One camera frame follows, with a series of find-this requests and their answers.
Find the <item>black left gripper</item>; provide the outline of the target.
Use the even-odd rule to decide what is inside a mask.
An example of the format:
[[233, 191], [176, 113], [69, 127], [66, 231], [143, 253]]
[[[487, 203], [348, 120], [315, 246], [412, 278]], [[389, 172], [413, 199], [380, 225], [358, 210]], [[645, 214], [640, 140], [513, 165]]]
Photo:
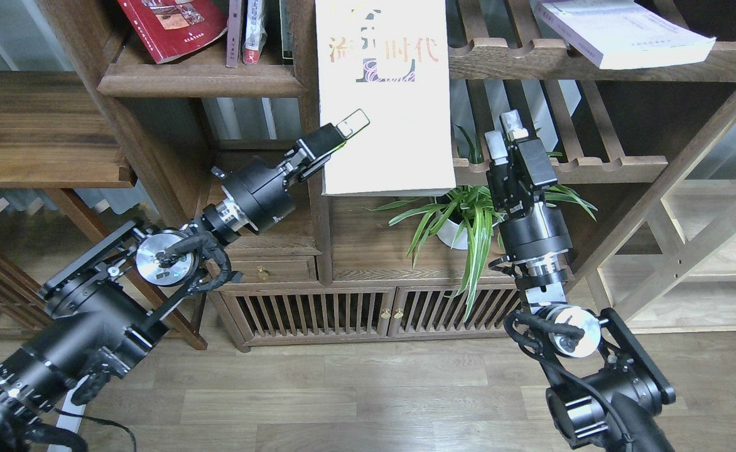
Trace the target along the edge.
[[288, 188], [305, 182], [322, 169], [331, 154], [370, 125], [362, 109], [356, 109], [336, 125], [324, 125], [297, 140], [275, 167], [255, 157], [237, 171], [221, 172], [225, 200], [220, 203], [220, 234], [236, 235], [246, 227], [268, 231], [295, 209]]

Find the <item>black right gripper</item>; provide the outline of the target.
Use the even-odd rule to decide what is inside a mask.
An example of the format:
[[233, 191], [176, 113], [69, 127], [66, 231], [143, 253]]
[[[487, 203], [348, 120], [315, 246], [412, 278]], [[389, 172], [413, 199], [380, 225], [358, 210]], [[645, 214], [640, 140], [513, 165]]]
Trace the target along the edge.
[[546, 189], [558, 182], [540, 139], [529, 139], [517, 110], [501, 114], [501, 131], [488, 131], [487, 180], [492, 204], [505, 213], [498, 225], [507, 261], [521, 269], [559, 269], [571, 249], [563, 215], [546, 204]]

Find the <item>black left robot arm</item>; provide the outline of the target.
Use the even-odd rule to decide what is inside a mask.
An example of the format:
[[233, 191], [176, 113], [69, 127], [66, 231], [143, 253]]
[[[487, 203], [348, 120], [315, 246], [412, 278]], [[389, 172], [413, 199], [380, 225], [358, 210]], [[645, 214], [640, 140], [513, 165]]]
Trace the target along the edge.
[[169, 330], [164, 319], [185, 298], [240, 281], [225, 246], [241, 228], [261, 234], [290, 214], [288, 189], [369, 124], [357, 109], [297, 140], [275, 167], [255, 157], [238, 171], [214, 168], [222, 202], [178, 229], [130, 220], [44, 283], [38, 294], [52, 323], [0, 363], [0, 451], [33, 443], [86, 451], [78, 434], [40, 415], [69, 391], [74, 404], [89, 403], [153, 351]]

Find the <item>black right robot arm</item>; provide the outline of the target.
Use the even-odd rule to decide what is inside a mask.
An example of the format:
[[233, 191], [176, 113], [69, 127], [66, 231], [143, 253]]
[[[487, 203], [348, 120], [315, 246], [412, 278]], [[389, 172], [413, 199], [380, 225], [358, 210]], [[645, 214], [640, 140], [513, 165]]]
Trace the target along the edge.
[[566, 302], [560, 255], [571, 238], [546, 191], [558, 182], [541, 140], [516, 110], [501, 115], [503, 131], [486, 132], [492, 203], [506, 254], [489, 269], [511, 275], [521, 305], [505, 318], [508, 335], [540, 363], [555, 427], [572, 449], [671, 451], [654, 417], [676, 393], [612, 308], [595, 314]]

